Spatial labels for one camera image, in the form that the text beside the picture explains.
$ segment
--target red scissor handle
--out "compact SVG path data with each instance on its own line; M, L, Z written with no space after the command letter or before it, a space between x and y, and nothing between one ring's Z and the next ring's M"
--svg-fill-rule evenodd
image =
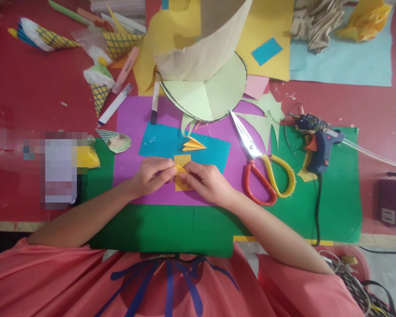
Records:
M252 169L252 172L255 174L255 176L258 178L258 180L265 187L265 189L267 190L267 193L270 195L269 200L266 202L262 202L262 201L258 200L257 198L255 198L252 195L251 190L249 189L249 173L250 173L251 169ZM267 178L255 166L255 162L253 159L249 160L248 164L245 165L245 168L243 171L243 187L245 188L245 191L246 191L246 194L248 195L248 197L251 198L258 205L273 206L277 201L276 192L274 191L273 187L268 182Z

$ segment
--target white marker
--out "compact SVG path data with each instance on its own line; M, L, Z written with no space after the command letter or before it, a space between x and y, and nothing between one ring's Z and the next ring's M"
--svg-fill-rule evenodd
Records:
M122 92L116 97L116 99L111 103L111 105L107 108L107 110L103 113L103 115L98 119L98 124L105 125L107 121L111 118L111 116L116 112L122 102L126 99L126 97L131 93L133 86L129 83L122 90Z

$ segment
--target craft table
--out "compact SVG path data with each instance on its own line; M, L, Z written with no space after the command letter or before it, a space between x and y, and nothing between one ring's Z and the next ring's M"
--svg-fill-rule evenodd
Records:
M58 2L74 11L89 6L88 1ZM157 2L147 6L147 19L150 12L158 10ZM82 74L92 61L82 49L47 53L7 32L7 28L17 27L19 17L66 37L83 28L54 11L47 1L10 2L3 5L1 14L0 231L31 232L64 211L40 209L40 162L23 160L23 142L59 130L98 136L91 90ZM283 112L300 102L305 112L321 116L333 126L354 125L359 128L359 145L396 161L396 11L392 34L392 87L271 81L271 92L282 102ZM110 72L116 77L119 70ZM135 84L133 74L128 80ZM137 93L135 85L131 95ZM107 104L113 99L114 95L110 96ZM116 119L113 116L105 128L115 129ZM376 220L376 183L388 171L396 169L359 154L362 244L396 247L396 228Z

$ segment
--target light blue paper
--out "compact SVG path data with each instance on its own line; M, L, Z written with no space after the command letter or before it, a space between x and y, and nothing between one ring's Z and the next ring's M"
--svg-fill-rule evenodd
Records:
M343 7L345 11L343 28L354 7ZM392 86L392 24L394 9L383 30L376 38L367 42L353 42L337 37L330 33L330 45L320 54L306 52L307 67L303 70L292 70L291 80L319 81L333 84ZM306 44L291 45L290 64L297 63L292 59L301 58L299 55Z
M278 54L283 48L276 42L274 37L262 44L251 54L261 66L268 62L274 55Z
M307 68L307 52L307 42L290 41L290 70L304 70Z
M215 165L223 173L230 151L230 143L196 133L192 133L191 137L201 142L207 148L182 152L183 144L189 141L189 139L182 136L180 129L168 125L153 125L148 122L141 148L139 149L139 155L173 159L175 155L190 154L192 161L200 164Z

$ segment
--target crumpled paper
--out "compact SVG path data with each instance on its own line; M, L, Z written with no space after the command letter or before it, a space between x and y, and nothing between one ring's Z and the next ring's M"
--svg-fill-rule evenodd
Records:
M392 5L383 0L361 0L349 18L344 29L336 31L337 36L355 42L369 41L375 38L389 18Z
M290 35L308 42L308 50L320 53L329 46L330 32L343 22L342 7L347 0L298 0Z

